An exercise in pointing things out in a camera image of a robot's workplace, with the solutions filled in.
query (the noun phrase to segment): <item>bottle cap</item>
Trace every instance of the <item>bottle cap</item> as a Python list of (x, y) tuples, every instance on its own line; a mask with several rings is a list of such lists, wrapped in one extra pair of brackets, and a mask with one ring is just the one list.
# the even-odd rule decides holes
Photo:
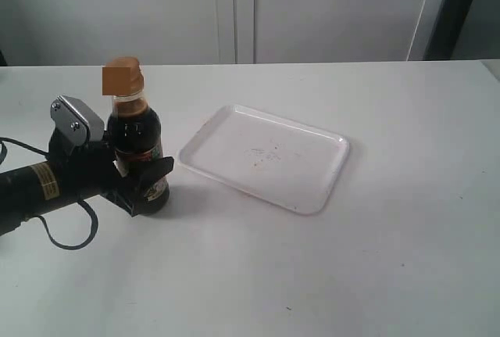
[(102, 95), (128, 96), (144, 89), (144, 77), (135, 57), (120, 57), (102, 68)]

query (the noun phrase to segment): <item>dark liquid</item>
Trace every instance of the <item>dark liquid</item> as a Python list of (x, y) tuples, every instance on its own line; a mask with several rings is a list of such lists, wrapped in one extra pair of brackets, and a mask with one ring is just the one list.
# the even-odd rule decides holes
[[(155, 147), (161, 135), (161, 123), (158, 115), (151, 108), (133, 116), (110, 116), (108, 132), (115, 148), (128, 154), (140, 155)], [(158, 212), (170, 195), (168, 183), (165, 191), (156, 199), (148, 201), (145, 197), (135, 206), (140, 214)]]

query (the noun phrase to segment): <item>table surface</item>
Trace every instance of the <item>table surface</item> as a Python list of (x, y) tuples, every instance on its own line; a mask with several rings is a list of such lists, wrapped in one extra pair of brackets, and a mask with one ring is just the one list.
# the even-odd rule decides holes
[[(176, 155), (226, 104), (337, 132), (351, 152), (302, 217), (176, 166), (130, 218), (100, 197), (95, 240), (38, 220), (0, 237), (12, 336), (500, 335), (500, 85), (480, 62), (144, 66)], [(42, 148), (58, 94), (107, 117), (99, 66), (0, 69), (0, 133)], [(10, 146), (2, 171), (40, 161)], [(88, 216), (48, 215), (77, 244)]]

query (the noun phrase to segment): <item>yellow label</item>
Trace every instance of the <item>yellow label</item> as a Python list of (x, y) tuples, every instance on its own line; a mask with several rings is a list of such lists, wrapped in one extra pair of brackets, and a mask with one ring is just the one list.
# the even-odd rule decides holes
[(57, 198), (59, 194), (59, 185), (55, 180), (54, 173), (47, 163), (36, 163), (31, 165), (31, 169), (38, 176), (41, 188), (44, 190), (45, 200)]

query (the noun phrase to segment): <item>plastic tray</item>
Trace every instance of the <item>plastic tray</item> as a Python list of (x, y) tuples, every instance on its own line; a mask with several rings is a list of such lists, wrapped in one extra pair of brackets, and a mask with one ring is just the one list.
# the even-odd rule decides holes
[(245, 106), (224, 106), (182, 148), (187, 168), (296, 213), (325, 205), (349, 143)]

